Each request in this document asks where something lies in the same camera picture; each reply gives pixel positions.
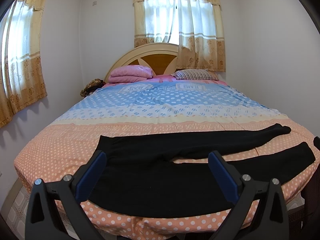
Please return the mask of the black pants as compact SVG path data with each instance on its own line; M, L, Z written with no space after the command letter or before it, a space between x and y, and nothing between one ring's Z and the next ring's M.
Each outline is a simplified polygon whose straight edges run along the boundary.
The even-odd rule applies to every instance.
M274 124L257 131L208 131L105 137L97 148L106 154L105 169L89 200L107 211L144 218L207 215L232 207L206 159L285 142L273 154L231 164L254 180L291 181L316 160L312 144L294 142L291 128Z

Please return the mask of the brown patterned cloth bundle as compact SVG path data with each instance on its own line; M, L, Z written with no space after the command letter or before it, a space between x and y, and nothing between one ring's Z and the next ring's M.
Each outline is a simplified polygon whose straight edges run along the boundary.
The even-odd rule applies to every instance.
M80 92L80 96L85 98L95 92L97 89L102 88L106 85L106 82L101 79L94 79L88 83L85 88Z

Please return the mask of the beige curtain side window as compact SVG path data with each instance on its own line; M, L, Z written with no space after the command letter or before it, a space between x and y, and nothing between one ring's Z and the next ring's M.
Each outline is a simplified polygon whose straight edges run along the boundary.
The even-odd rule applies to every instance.
M14 0L1 20L1 126L47 96L40 56L46 0Z

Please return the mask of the polka dot bed sheet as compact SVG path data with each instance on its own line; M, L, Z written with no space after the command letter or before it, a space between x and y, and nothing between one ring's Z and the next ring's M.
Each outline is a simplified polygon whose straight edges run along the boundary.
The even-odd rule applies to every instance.
M231 210L208 167L219 152L255 180L277 178L289 202L319 166L315 136L220 81L156 77L107 85L27 143L14 161L23 185L58 181L95 150L107 163L80 203L99 230L167 239L217 230Z

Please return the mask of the striped pillow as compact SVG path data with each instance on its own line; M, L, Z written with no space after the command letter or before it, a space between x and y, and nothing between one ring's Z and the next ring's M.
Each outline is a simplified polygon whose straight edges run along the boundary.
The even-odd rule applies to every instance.
M171 74L176 80L214 80L219 81L214 72L207 69L183 69Z

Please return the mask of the folded pink blanket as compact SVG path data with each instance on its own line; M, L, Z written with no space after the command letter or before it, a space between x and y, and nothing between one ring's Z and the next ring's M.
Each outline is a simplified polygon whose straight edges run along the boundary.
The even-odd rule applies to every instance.
M152 69L141 65L122 66L112 70L109 83L134 83L153 77Z

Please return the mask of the cream wooden headboard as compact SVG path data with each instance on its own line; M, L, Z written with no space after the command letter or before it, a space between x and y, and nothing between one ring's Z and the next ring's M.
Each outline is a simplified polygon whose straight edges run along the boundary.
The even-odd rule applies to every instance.
M138 64L149 67L155 75L169 75L176 71L178 45L170 43L150 43L139 46L118 59L106 74L108 81L111 72L121 66Z

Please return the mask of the beige curtain centre window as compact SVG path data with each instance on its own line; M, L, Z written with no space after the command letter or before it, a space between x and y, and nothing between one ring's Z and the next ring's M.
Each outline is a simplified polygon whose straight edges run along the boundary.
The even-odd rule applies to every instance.
M133 0L135 47L178 46L177 69L225 72L220 0Z

